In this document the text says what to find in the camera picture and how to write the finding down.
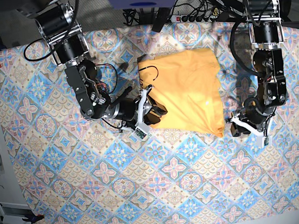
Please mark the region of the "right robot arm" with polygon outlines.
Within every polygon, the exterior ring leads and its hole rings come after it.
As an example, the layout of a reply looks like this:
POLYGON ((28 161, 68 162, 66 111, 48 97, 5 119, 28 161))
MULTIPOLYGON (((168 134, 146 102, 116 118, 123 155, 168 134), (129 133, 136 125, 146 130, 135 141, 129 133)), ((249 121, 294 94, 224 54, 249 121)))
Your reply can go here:
POLYGON ((153 85, 140 90, 136 99, 128 98, 132 87, 118 97, 112 96, 105 83, 97 77, 97 66, 88 59, 89 47, 77 22, 79 0, 75 6, 60 0, 24 0, 18 10, 34 19, 38 30, 50 49, 56 65, 65 65, 66 80, 74 90, 80 112, 87 120, 120 121, 118 130, 129 131, 143 140, 152 125, 160 122, 167 109, 149 94, 153 85))

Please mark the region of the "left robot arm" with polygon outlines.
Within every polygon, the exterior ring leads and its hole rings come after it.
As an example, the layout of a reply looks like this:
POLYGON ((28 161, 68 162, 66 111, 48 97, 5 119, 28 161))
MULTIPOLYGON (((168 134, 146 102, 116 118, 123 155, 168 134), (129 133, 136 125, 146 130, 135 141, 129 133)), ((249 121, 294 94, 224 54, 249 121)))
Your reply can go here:
POLYGON ((253 68, 247 67, 235 51, 236 22, 231 29, 230 49, 241 68, 257 77, 257 93, 248 97, 242 109, 233 112, 228 119, 231 134, 253 134, 258 148, 271 144, 269 130, 276 108, 288 99, 284 76, 283 53, 280 44, 284 42, 280 0, 242 0, 246 11, 246 21, 251 43, 256 48, 253 68))

